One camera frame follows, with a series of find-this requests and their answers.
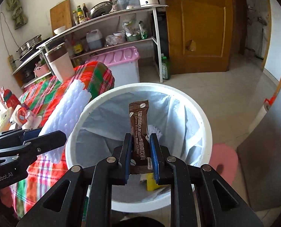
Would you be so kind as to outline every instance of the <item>bottle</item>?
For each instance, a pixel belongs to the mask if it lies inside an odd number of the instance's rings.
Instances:
[[[25,103],[21,104],[19,99],[9,89],[4,89],[4,87],[0,87],[0,99],[2,103],[5,103],[7,108],[12,107],[12,109],[15,110],[17,105],[20,105],[27,110],[29,109]]]
[[[140,20],[140,22],[138,23],[139,27],[140,27],[140,38],[141,39],[146,39],[148,37],[148,31],[145,28],[144,23]]]
[[[65,48],[67,49],[70,59],[75,56],[73,46],[71,45],[71,43],[68,41],[67,38],[65,38]]]
[[[170,79],[170,61],[164,56],[164,54],[161,54],[161,66],[163,79]]]
[[[74,25],[78,25],[79,23],[79,19],[78,19],[78,15],[76,14],[76,11],[72,11],[72,16],[73,16],[73,21],[74,21]]]
[[[73,52],[76,56],[83,54],[84,51],[83,51],[82,42],[81,42],[81,40],[76,39],[76,36],[74,33],[72,33],[71,45],[73,47]]]
[[[88,17],[88,9],[86,8],[85,3],[83,3],[83,13],[84,13],[84,18]]]
[[[79,19],[79,21],[81,21],[82,19],[84,19],[85,17],[84,17],[84,14],[83,14],[83,11],[82,11],[82,9],[81,9],[81,6],[79,5],[78,6],[78,19]]]

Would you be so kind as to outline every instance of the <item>red bottle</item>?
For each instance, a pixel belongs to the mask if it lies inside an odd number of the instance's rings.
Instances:
[[[12,107],[15,110],[17,105],[21,105],[18,98],[9,89],[4,90],[3,87],[0,87],[0,98],[2,103],[6,104],[7,108]]]

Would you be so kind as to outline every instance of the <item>pink mat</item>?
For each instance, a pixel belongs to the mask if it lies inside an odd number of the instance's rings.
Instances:
[[[224,143],[213,144],[209,165],[232,185],[238,166],[238,156],[234,149]]]

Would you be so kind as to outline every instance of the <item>plastic jug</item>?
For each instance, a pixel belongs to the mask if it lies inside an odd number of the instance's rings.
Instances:
[[[88,32],[86,34],[86,40],[90,50],[96,50],[103,47],[103,35],[99,29]]]

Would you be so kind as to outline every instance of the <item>white trash can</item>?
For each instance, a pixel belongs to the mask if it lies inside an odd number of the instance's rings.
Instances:
[[[148,125],[162,133],[160,145],[189,165],[209,163],[212,132],[206,115],[187,94],[157,83],[120,86],[93,99],[83,110],[66,144],[68,168],[96,165],[122,145],[130,133],[129,103],[149,99]],[[140,175],[130,175],[125,186],[112,187],[116,211],[152,211],[171,204],[170,189],[148,192]]]

